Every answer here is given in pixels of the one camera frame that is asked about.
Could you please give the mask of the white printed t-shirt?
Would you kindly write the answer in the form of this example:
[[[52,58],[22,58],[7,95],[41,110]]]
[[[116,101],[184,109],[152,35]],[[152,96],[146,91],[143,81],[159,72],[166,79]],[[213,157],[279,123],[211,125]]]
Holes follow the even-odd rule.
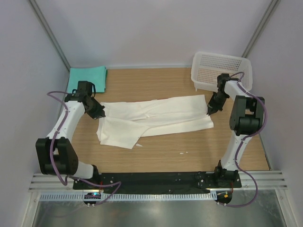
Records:
[[[142,102],[103,103],[99,120],[101,145],[132,149],[141,137],[213,128],[204,95],[180,96]]]

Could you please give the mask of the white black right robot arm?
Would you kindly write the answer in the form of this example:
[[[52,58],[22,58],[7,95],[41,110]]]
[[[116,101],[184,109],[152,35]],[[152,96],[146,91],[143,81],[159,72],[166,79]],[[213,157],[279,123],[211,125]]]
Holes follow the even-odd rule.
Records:
[[[265,99],[246,90],[241,83],[244,72],[222,73],[217,77],[217,91],[207,105],[207,114],[223,110],[228,98],[233,100],[229,127],[232,136],[228,148],[213,173],[216,187],[235,186],[239,181],[239,162],[251,138],[259,134],[267,122]]]

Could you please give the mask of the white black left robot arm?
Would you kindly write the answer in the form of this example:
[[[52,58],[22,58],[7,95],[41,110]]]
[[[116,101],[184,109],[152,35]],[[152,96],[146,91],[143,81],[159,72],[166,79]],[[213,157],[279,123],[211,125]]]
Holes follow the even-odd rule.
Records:
[[[81,117],[87,114],[93,120],[104,118],[104,106],[95,99],[95,85],[88,81],[79,81],[71,93],[64,92],[63,100],[56,93],[47,95],[62,104],[62,113],[51,132],[36,141],[41,173],[57,176],[63,185],[67,185],[68,178],[84,179],[88,188],[96,189],[100,185],[97,167],[79,161],[71,140]]]

